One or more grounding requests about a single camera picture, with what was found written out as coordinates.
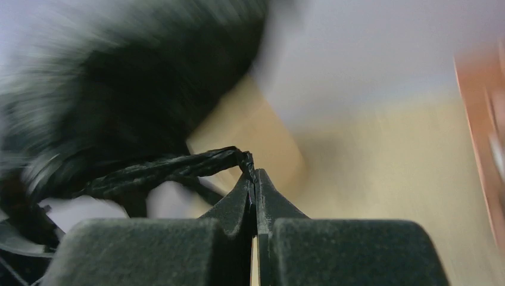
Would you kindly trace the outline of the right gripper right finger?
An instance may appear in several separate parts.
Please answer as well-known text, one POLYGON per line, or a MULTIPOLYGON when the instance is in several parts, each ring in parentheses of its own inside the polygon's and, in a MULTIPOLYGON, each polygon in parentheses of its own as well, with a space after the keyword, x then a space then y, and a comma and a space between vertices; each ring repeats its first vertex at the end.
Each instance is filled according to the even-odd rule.
POLYGON ((312 219, 256 171, 260 285, 448 285, 427 232, 398 219, 312 219))

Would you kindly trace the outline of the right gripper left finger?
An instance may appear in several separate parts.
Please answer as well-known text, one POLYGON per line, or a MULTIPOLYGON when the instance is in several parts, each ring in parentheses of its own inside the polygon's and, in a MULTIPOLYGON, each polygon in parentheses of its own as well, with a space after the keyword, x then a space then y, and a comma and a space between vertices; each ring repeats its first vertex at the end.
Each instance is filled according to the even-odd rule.
POLYGON ((43 285, 250 285, 251 193, 233 190, 196 219, 91 219, 63 238, 43 285))

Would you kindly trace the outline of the black plastic trash bag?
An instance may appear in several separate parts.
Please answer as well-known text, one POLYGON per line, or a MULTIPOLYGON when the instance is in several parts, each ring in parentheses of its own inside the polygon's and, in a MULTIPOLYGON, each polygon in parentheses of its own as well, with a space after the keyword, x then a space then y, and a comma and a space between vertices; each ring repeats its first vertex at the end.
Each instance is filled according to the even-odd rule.
POLYGON ((88 194, 131 217, 256 61, 271 1, 52 1, 1 70, 1 210, 56 248, 39 203, 88 194))

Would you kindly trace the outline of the orange plastic file organizer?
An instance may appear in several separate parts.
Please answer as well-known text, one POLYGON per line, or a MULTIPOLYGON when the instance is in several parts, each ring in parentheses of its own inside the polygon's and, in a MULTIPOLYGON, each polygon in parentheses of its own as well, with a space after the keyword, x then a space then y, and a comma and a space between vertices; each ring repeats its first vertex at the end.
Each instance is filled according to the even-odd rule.
POLYGON ((504 97, 504 38, 455 56, 454 67, 491 231, 504 251, 504 130, 495 115, 495 99, 504 97))

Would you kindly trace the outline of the beige round trash bin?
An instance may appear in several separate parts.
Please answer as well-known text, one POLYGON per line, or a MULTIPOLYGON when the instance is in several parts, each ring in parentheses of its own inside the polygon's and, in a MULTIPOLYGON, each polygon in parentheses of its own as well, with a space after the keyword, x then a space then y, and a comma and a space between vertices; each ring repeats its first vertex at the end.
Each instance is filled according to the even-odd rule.
POLYGON ((306 166, 298 144, 251 76, 245 76, 188 139, 193 153, 236 146, 249 151, 276 189, 299 196, 306 166))

